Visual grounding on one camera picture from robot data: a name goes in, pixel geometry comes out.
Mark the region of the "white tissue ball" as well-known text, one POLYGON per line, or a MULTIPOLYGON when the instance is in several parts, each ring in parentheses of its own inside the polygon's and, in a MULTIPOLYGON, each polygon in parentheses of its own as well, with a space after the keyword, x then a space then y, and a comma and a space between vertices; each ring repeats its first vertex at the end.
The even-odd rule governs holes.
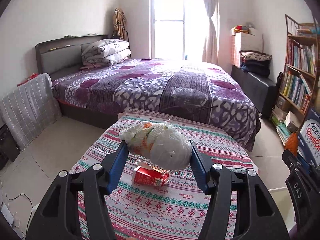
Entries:
POLYGON ((182 170, 191 159, 191 143, 180 128, 168 122, 140 122, 122 129, 119 139, 126 142, 132 154, 166 171, 182 170))

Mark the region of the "orange peel scrap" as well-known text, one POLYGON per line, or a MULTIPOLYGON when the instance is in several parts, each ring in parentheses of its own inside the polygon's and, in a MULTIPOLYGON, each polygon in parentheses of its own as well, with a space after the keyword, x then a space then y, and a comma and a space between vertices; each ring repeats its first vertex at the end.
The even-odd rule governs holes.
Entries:
POLYGON ((296 132, 293 132, 286 144, 285 144, 285 149, 289 150, 295 157, 298 155, 298 135, 296 132))

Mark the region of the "red crushed cigarette box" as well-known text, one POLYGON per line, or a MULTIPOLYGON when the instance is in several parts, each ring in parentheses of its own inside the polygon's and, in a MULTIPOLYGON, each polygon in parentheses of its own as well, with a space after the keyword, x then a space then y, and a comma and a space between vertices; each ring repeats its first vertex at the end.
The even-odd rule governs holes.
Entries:
POLYGON ((169 178, 170 174, 168 172, 153 168, 146 163, 138 163, 132 174, 134 183, 156 187, 164 186, 169 178))

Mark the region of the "white trash bin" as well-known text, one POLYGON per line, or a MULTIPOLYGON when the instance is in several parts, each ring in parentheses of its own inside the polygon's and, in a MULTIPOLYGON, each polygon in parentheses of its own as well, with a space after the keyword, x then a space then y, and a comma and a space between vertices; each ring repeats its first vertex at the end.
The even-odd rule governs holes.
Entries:
POLYGON ((287 226, 290 226, 291 224, 295 224, 295 221, 294 221, 295 212, 294 212, 292 200, 287 187, 270 189, 269 192, 273 197, 285 224, 287 226))

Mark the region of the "upper blue Ganten box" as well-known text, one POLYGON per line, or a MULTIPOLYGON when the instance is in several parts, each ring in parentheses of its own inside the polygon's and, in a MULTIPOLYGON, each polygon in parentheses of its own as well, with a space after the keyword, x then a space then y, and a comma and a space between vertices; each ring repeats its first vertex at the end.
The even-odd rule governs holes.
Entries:
POLYGON ((319 113, 310 108, 303 126, 298 133, 298 153, 315 168, 320 163, 319 113))

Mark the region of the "patterned striped tablecloth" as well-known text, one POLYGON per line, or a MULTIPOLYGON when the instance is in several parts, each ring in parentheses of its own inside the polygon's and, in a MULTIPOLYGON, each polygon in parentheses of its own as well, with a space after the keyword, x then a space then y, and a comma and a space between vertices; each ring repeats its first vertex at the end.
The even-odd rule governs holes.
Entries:
MULTIPOLYGON (((246 151, 225 131, 176 116, 128 109, 108 128, 72 167, 84 172, 115 152, 121 130, 140 122, 175 126, 200 152, 231 171, 255 170, 246 151)), ((210 197, 197 186, 191 168, 162 172, 153 170, 148 159, 130 154, 118 187, 105 202, 117 239, 197 239, 210 197)))

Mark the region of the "purple patterned bed quilt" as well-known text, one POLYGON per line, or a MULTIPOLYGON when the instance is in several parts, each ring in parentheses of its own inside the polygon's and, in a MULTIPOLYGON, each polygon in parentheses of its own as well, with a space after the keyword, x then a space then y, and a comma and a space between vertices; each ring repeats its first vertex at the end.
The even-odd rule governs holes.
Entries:
POLYGON ((205 62, 126 60, 60 77, 53 94, 60 103, 91 112, 116 115, 137 108, 218 127, 248 151, 261 127, 239 84, 205 62))

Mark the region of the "wooden bookshelf with books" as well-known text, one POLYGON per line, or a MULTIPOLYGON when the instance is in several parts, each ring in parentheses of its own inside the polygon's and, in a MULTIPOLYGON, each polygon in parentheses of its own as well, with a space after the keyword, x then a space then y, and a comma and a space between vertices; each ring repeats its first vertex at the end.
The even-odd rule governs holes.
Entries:
POLYGON ((286 21, 286 54, 271 120, 283 145, 297 132, 313 105, 319 81, 319 24, 286 21))

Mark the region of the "dark storage bench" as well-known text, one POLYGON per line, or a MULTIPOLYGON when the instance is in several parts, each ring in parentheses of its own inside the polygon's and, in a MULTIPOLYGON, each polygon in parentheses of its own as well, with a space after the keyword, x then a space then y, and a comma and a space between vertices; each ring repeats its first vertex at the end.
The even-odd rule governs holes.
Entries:
POLYGON ((237 66, 232 66, 231 77, 253 102, 259 112, 259 116, 268 119, 278 95, 276 84, 266 77, 252 72, 243 72, 237 66))

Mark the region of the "grey checked covered chair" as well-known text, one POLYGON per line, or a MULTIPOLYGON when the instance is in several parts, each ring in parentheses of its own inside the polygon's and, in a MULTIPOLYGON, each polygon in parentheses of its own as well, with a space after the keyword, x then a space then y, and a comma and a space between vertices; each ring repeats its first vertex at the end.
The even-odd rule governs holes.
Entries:
POLYGON ((1 98, 1 118, 20 150, 24 150, 61 116, 47 73, 38 75, 1 98))

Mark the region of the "pink sheer curtain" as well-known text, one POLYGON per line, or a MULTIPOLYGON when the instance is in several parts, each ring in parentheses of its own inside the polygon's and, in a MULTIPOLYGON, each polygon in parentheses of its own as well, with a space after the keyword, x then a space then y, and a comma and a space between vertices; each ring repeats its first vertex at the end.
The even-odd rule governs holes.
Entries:
POLYGON ((208 29, 204 40, 204 49, 202 61, 212 64, 218 64, 218 48, 216 29, 213 21, 213 16, 218 9, 218 0, 203 0, 207 14, 208 29))

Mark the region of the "folded grey white duvet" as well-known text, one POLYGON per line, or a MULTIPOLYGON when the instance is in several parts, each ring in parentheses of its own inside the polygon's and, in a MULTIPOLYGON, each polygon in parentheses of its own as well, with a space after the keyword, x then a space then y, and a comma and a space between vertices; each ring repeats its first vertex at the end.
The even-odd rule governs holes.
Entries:
POLYGON ((85 68, 110 67, 129 58, 129 42, 107 38, 90 44, 81 54, 85 68))

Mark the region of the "folded clothes pile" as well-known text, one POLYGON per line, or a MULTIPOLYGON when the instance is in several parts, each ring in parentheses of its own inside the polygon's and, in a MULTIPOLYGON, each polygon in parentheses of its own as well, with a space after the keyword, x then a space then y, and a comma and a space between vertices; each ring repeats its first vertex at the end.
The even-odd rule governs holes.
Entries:
POLYGON ((254 73, 262 77, 270 74, 270 63, 272 55, 253 50, 241 50, 240 69, 246 73, 254 73))

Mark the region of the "dark bed headboard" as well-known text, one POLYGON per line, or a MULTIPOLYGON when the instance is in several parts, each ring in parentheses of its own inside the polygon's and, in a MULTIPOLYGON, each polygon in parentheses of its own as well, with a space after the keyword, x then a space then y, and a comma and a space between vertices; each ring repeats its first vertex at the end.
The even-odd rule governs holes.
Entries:
POLYGON ((107 34, 65 36, 38 43, 35 46, 37 71, 53 74, 82 63, 81 54, 94 42, 108 38, 107 34))

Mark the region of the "white cabinet with items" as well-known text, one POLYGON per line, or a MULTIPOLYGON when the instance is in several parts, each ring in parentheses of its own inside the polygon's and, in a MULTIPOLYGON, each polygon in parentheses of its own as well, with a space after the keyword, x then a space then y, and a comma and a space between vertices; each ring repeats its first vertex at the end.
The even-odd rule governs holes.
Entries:
POLYGON ((240 67, 240 51, 253 50, 263 52, 263 34, 253 27, 236 25, 231 30, 232 65, 240 67))

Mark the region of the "plaid beige umbrella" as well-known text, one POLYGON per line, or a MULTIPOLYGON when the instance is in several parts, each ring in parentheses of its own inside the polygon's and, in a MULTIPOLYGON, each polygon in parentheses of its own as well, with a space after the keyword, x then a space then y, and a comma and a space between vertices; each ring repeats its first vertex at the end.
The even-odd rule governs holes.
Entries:
POLYGON ((124 12, 120 8, 116 8, 114 10, 113 27, 113 38, 117 38, 124 41, 129 40, 129 35, 126 30, 126 17, 124 12))

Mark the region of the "window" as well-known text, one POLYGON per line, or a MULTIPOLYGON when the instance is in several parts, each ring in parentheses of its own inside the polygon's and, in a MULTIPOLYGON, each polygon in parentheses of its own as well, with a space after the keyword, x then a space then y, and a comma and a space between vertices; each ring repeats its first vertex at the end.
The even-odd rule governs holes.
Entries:
POLYGON ((201 61, 207 27, 203 0, 150 0, 151 57, 201 61))

